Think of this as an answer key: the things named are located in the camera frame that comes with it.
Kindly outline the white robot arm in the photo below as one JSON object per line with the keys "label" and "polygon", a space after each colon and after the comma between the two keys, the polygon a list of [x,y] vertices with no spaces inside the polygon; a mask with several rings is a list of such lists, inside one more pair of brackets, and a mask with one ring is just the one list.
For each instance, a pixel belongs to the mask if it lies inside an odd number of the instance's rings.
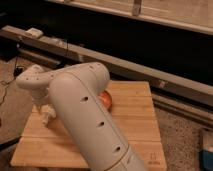
{"label": "white robot arm", "polygon": [[148,171],[99,99],[109,81],[99,62],[52,71],[33,65],[16,79],[35,104],[53,106],[92,171]]}

